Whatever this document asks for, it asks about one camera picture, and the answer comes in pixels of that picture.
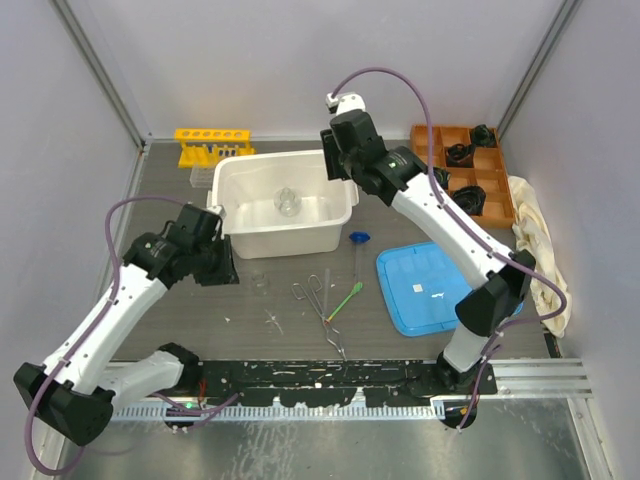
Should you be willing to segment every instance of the wooden box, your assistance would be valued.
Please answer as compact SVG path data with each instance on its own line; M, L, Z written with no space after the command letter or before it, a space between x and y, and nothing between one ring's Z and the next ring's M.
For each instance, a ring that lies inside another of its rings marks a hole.
M456 143L469 145L469 133L473 127L435 125L433 127L434 166L451 173L448 194L467 185L479 185L487 193L481 216L472 215L479 225L487 228L511 228L515 213L504 167L504 157L500 140L494 128L490 130L496 136L495 148L476 147L473 156L473 168L453 168L446 165L446 149ZM411 128L411 150L427 163L427 126L414 125Z

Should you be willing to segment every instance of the wall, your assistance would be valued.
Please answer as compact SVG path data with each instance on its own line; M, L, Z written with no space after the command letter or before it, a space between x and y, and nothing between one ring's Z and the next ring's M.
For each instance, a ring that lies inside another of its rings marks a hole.
M505 139L574 294L583 359L624 478L640 469L640 3L584 2Z
M0 465L21 479L26 408L13 373L58 347L95 300L103 213L136 151L48 2L5 8L0 45Z
M356 69L413 79L437 122L496 125L560 0L92 0L71 4L156 138L241 127L316 139L324 97ZM390 78L354 82L381 133L423 122Z

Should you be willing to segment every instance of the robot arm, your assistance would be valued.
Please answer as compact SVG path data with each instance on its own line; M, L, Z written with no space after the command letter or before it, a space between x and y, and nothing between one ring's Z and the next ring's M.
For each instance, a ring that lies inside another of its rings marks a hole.
M406 216L447 253L472 288L456 306L460 324L437 362L446 385L464 385L473 379L483 348L496 327L524 299L531 279L475 244L438 203L426 165L413 152L406 147L386 149L359 95L328 95L327 106L337 114L330 122L331 128L321 132L329 179L353 180L365 193L378 196ZM535 259L527 251L511 252L483 231L443 190L440 193L494 252L527 267L535 266Z
M201 377L196 355L176 344L160 347L130 366L105 372L138 320L175 283L193 275L200 285L238 283L229 238L220 215L185 205L166 236L145 233L124 255L120 290L111 307L53 379L38 417L77 445L93 441L120 408L167 388L188 389ZM44 380L109 302L110 290L43 365L23 364L14 382L30 406Z

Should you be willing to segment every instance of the white plastic bin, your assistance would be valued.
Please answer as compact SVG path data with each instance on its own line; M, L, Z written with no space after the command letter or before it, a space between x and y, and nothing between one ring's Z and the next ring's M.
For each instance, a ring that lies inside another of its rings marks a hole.
M288 187L302 198L292 217L274 204ZM225 235L241 258L330 252L358 204L351 181L328 181L322 150L228 158L216 167L207 207L222 205Z

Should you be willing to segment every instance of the beige towel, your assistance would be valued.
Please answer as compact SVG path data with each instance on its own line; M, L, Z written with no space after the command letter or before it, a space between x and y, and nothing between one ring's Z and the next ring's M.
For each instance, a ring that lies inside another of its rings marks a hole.
M516 210L516 223L513 225L513 233L517 238L516 248L529 250L536 258L536 271L560 287L567 296L566 310L544 321L551 333L557 337L563 337L571 317L572 299L567 283L556 266L551 237L540 212L536 192L524 178L520 177L509 177L509 188ZM560 306L558 296L538 280L531 281L531 293L540 315L552 312Z

